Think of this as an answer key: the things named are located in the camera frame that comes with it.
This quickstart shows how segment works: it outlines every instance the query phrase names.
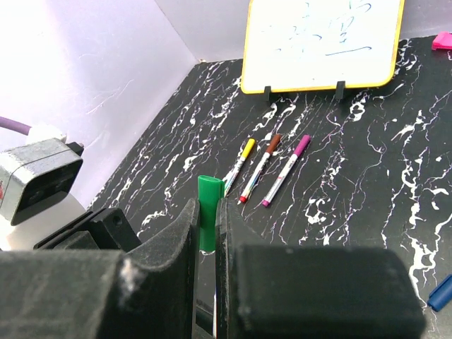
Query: black marble table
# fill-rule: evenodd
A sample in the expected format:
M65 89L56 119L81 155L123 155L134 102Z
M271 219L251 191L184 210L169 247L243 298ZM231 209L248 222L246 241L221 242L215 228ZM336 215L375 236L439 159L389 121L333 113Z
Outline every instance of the black marble table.
M240 88L242 61L199 64L93 202L120 207L144 241L196 196L197 177L223 178L246 140L254 149L238 198L274 133L280 147L249 202L246 222L266 241L394 250L428 319L426 338L452 338L452 304L434 314L428 294L452 272L452 53L432 37L403 40L394 79L355 91L293 94L269 107ZM261 205L304 134L311 145L270 208ZM214 256L202 254L199 296L213 303Z

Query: yellow marker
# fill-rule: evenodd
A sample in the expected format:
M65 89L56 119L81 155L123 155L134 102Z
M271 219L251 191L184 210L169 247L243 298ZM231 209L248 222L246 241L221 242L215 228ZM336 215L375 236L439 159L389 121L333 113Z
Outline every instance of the yellow marker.
M226 181L225 196L231 189L231 186L234 183L235 178L237 178L237 175L239 174L240 169L242 168L245 160L248 158L248 155L251 152L251 150L253 149L255 143L256 143L256 141L254 139L248 140L248 143L246 144L245 149L242 152L242 155L240 156L237 163L235 164L234 169L232 170L232 173L229 176L229 179Z

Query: brown marker cap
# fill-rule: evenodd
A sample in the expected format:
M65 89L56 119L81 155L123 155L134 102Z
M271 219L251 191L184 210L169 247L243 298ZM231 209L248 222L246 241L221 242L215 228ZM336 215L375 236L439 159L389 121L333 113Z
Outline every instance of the brown marker cap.
M280 143L281 135L276 134L273 139L271 139L270 145L268 145L266 153L273 153L273 151L276 149L276 146Z

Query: wall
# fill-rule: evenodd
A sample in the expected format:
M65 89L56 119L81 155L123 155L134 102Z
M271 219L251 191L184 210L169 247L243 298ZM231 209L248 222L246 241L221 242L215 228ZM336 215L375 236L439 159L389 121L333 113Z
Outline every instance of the wall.
M153 0L5 0L0 41L0 115L85 144L85 206L196 63Z
M243 57L249 0L156 2L197 59ZM452 0L405 0L402 38L452 31L451 13Z

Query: brown marker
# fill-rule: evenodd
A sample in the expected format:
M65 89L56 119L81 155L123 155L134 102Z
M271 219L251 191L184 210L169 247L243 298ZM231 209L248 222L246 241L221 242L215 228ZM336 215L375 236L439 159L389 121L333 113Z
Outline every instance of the brown marker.
M253 176L250 178L248 184L246 184L245 190L243 190L243 193L240 196L240 202L246 203L246 201L248 200L248 197L251 194L253 188L255 187L264 166L266 165L268 159L270 158L271 153L273 153L273 151L276 149L276 146L278 146L280 140L281 140L280 134L276 134L273 137L273 139L271 139L270 145L268 145L266 152L263 154L262 160L258 163L256 169L254 170Z

